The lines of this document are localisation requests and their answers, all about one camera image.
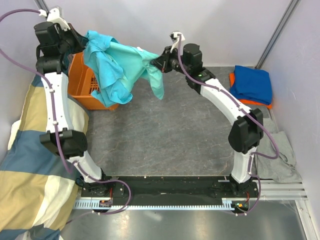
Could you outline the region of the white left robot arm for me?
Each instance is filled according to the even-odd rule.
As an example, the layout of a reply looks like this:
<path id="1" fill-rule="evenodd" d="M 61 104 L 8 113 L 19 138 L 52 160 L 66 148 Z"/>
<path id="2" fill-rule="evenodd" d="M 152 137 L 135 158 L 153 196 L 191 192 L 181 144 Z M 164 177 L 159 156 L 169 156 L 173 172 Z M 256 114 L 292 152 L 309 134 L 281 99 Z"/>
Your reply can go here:
<path id="1" fill-rule="evenodd" d="M 81 177 L 76 184 L 83 197 L 110 197 L 112 185 L 88 152 L 86 135 L 75 130 L 69 109 L 69 78 L 66 58 L 82 52 L 88 39 L 78 34 L 71 24 L 63 29 L 59 23 L 41 22 L 34 26 L 39 41 L 36 48 L 36 70 L 44 86 L 47 125 L 40 143 L 59 156 L 68 173 L 77 169 Z"/>

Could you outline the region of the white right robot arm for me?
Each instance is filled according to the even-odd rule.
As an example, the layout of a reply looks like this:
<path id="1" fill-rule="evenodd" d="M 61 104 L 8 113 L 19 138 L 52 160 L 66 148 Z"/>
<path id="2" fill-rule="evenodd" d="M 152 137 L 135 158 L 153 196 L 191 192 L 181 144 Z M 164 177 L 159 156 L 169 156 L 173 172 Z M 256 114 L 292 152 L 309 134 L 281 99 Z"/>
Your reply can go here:
<path id="1" fill-rule="evenodd" d="M 252 191 L 252 154 L 264 135 L 262 111 L 251 109 L 230 95 L 216 76 L 203 66 L 202 52 L 197 44 L 186 44 L 182 54 L 177 48 L 167 46 L 151 64 L 162 73 L 174 70 L 184 74 L 188 86 L 213 103 L 231 124 L 228 142 L 234 150 L 233 169 L 229 181 L 215 184 L 214 188 L 229 190 L 235 197 Z"/>

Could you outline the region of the mint green t shirt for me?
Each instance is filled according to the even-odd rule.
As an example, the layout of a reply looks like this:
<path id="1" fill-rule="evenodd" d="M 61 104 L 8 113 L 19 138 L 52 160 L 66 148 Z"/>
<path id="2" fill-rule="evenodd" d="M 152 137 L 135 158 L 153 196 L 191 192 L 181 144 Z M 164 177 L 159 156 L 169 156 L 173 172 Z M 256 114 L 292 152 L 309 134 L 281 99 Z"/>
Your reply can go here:
<path id="1" fill-rule="evenodd" d="M 105 107 L 129 103 L 134 84 L 141 78 L 148 81 L 158 99 L 164 97 L 163 74 L 151 64 L 158 54 L 123 45 L 114 37 L 93 30 L 85 37 L 88 43 L 83 51 L 84 64 L 92 69 L 99 87 L 91 95 Z"/>

